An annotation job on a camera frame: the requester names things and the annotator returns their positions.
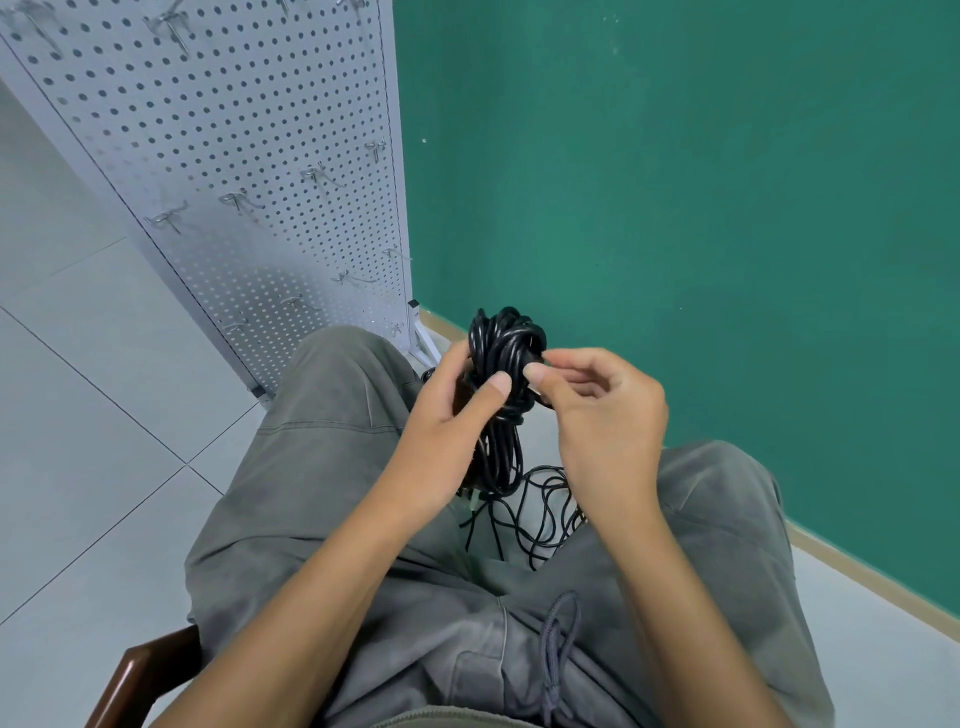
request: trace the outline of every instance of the baseboard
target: baseboard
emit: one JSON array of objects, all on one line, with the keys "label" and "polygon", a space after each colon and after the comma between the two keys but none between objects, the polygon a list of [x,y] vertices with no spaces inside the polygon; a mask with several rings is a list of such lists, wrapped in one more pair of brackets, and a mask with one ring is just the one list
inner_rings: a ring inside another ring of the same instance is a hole
[{"label": "baseboard", "polygon": [[[431,313],[423,307],[420,308],[420,320],[423,321],[424,326],[436,331],[450,341],[460,341],[467,338],[467,333],[462,328],[451,324],[447,319]],[[886,599],[907,614],[916,617],[938,632],[960,643],[960,619],[927,601],[922,596],[914,594],[889,576],[871,569],[863,562],[854,559],[850,554],[831,546],[795,523],[789,522],[787,526],[790,543],[793,546],[805,551],[860,586],[869,589],[880,598]]]}]

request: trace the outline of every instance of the wall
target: wall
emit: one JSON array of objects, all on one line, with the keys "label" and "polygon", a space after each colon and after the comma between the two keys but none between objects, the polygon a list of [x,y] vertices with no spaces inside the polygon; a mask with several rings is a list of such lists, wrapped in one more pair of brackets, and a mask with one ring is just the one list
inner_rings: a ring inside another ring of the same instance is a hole
[{"label": "wall", "polygon": [[960,9],[403,0],[415,294],[658,377],[806,528],[960,613]]}]

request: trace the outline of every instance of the white tile floor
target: white tile floor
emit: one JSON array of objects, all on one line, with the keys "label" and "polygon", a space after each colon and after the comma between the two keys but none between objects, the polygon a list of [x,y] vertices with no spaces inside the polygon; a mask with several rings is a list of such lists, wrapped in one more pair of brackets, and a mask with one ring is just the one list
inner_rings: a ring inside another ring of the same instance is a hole
[{"label": "white tile floor", "polygon": [[[2,85],[0,186],[0,725],[82,725],[125,647],[185,624],[263,410]],[[555,427],[529,418],[528,465]],[[960,725],[956,643],[801,552],[797,578],[841,728]]]}]

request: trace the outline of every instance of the pegboard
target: pegboard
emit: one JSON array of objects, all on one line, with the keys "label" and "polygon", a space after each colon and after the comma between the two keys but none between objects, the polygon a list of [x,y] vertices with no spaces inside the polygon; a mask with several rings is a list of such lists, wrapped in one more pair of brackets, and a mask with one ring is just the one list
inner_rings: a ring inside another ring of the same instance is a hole
[{"label": "pegboard", "polygon": [[407,348],[379,3],[16,7],[5,40],[268,392],[323,326]]}]

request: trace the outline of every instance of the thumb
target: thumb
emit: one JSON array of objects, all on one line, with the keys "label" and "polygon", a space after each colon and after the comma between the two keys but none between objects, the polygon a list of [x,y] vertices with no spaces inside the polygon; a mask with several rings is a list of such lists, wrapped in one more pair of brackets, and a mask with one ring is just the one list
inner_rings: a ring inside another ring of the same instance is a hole
[{"label": "thumb", "polygon": [[465,427],[473,430],[475,437],[479,437],[480,431],[490,421],[490,418],[507,401],[513,386],[514,381],[509,374],[497,372],[473,393],[473,397],[457,415],[457,420],[464,423]]},{"label": "thumb", "polygon": [[573,391],[566,379],[545,364],[531,362],[523,368],[523,375],[534,389],[546,395],[556,412],[566,409],[580,399],[580,395]]}]

